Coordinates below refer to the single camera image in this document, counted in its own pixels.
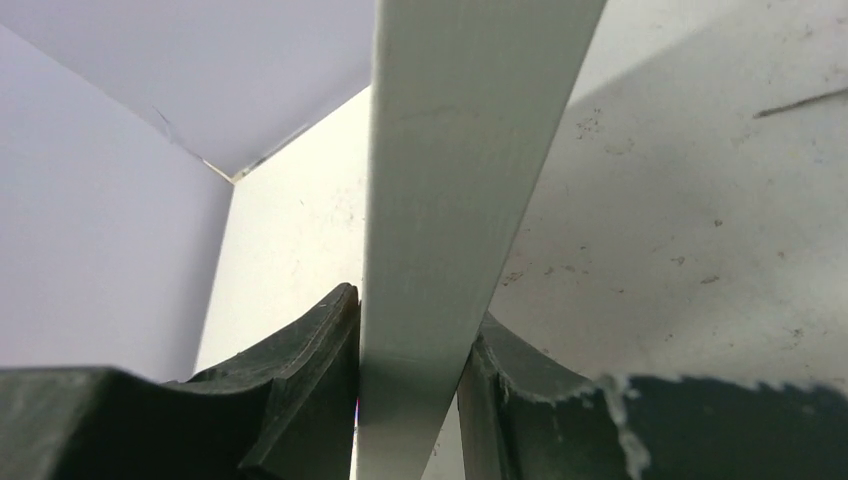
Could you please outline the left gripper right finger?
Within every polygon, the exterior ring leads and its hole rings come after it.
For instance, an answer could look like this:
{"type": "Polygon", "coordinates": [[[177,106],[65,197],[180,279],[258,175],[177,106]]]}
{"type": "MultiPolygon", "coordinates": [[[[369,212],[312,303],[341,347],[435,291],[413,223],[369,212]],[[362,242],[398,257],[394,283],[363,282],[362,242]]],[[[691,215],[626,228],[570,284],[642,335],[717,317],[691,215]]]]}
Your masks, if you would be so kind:
{"type": "Polygon", "coordinates": [[[486,316],[457,391],[469,479],[843,479],[827,384],[585,378],[486,316]]]}

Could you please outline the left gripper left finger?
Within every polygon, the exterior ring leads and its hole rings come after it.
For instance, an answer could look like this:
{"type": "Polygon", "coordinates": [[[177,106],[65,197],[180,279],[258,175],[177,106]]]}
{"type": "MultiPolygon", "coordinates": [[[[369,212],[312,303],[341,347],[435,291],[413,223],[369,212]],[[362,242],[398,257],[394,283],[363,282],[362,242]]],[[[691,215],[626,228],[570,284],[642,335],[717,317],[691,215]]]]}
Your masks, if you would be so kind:
{"type": "Polygon", "coordinates": [[[357,289],[184,382],[107,367],[1,373],[5,479],[345,479],[357,289]]]}

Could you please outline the white picture frame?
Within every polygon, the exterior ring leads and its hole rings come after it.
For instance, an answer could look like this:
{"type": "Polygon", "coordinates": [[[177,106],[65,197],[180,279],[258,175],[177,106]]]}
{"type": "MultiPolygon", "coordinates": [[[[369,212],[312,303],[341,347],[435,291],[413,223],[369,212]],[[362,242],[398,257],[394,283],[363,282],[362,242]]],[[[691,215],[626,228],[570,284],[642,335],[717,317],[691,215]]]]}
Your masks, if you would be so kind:
{"type": "Polygon", "coordinates": [[[358,478],[423,475],[604,7],[378,3],[358,478]]]}

